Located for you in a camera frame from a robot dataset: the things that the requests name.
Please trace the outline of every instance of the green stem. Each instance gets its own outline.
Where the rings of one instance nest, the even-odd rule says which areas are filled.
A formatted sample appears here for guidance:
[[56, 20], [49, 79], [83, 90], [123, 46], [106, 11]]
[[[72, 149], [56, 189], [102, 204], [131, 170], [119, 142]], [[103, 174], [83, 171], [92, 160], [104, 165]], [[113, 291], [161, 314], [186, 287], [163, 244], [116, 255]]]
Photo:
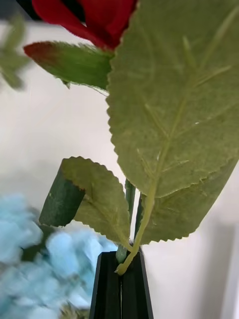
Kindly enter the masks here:
[[138, 232], [139, 227], [140, 227], [140, 224], [141, 224], [142, 213], [143, 213], [142, 194], [140, 194], [139, 201], [138, 201], [138, 209], [137, 209], [137, 215], [136, 215], [136, 222], [135, 222], [134, 240], [135, 240], [135, 238], [136, 238], [137, 232]]
[[[128, 212], [129, 212], [129, 221], [131, 224], [132, 214], [133, 214], [133, 205], [134, 205], [134, 197], [135, 197], [135, 187], [130, 183], [130, 181], [125, 181], [125, 198], [128, 202]], [[123, 263], [126, 259], [128, 249], [123, 245], [119, 244], [118, 250], [116, 251], [116, 259], [119, 264]]]
[[125, 181], [125, 198], [128, 202], [128, 212], [129, 212], [129, 221], [132, 221], [133, 215], [133, 205], [134, 205], [134, 197], [135, 197], [135, 187], [130, 183], [130, 181]]

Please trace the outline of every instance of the light blue hydrangea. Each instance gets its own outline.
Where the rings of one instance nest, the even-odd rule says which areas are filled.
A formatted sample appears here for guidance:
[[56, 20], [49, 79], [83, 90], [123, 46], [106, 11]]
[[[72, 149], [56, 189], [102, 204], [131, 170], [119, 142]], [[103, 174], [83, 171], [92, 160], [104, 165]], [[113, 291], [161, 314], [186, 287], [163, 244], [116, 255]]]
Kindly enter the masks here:
[[0, 197], [0, 262], [17, 263], [22, 248], [41, 241], [42, 232], [34, 220], [23, 196]]
[[0, 277], [0, 318], [57, 319], [66, 304], [89, 308], [98, 255], [116, 249], [91, 229], [53, 233], [44, 254], [9, 267]]

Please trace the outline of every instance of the green leaf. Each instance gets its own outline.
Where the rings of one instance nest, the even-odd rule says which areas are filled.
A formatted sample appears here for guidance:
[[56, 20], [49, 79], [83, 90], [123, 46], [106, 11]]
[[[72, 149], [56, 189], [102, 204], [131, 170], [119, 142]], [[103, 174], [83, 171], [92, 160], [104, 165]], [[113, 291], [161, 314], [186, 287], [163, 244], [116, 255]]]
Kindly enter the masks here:
[[236, 163], [237, 160], [231, 160], [199, 184], [157, 198], [141, 244], [148, 244], [151, 240], [180, 239], [194, 232], [217, 199]]
[[16, 52], [3, 52], [0, 55], [0, 67], [10, 69], [12, 71], [25, 67], [30, 59], [25, 55], [19, 55]]
[[24, 20], [20, 14], [14, 16], [10, 23], [11, 28], [3, 43], [3, 49], [6, 51], [16, 49], [22, 43], [25, 34]]
[[20, 15], [17, 15], [12, 19], [11, 28], [0, 49], [0, 72], [13, 89], [23, 87], [23, 82], [17, 73], [30, 62], [28, 57], [18, 54], [15, 50], [22, 42], [24, 32], [24, 21]]
[[23, 82], [18, 75], [13, 73], [11, 70], [2, 70], [2, 77], [7, 82], [7, 84], [13, 89], [20, 89], [23, 87]]
[[38, 65], [64, 82], [106, 89], [111, 52], [63, 42], [33, 43], [24, 50]]
[[61, 169], [67, 180], [86, 192], [74, 219], [131, 250], [128, 204], [113, 173], [82, 157], [64, 159]]
[[65, 178], [61, 165], [43, 205], [40, 223], [48, 226], [69, 224], [75, 217], [84, 195], [83, 189]]
[[119, 165], [143, 194], [167, 196], [239, 157], [238, 5], [142, 0], [133, 16], [107, 101]]
[[47, 238], [55, 231], [54, 228], [45, 225], [39, 225], [39, 227], [43, 232], [42, 240], [38, 245], [34, 245], [23, 249], [23, 254], [21, 257], [22, 261], [33, 261], [36, 255], [45, 249], [45, 243], [47, 241]]

